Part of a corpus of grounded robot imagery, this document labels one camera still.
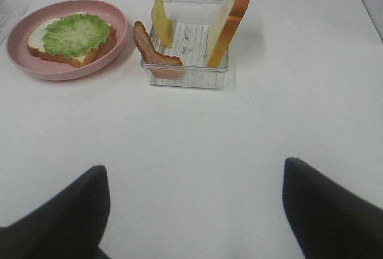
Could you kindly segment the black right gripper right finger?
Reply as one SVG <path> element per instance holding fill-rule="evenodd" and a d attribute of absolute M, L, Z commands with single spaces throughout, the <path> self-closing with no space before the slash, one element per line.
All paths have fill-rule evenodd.
<path fill-rule="evenodd" d="M 382 209 L 299 158 L 285 161 L 282 203 L 305 258 L 382 258 Z"/>

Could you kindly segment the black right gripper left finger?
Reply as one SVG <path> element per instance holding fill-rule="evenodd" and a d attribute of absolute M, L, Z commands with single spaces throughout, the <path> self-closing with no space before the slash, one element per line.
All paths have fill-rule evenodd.
<path fill-rule="evenodd" d="M 33 212 L 1 228 L 1 258 L 108 258 L 99 244 L 110 215 L 105 166 L 93 166 Z"/>

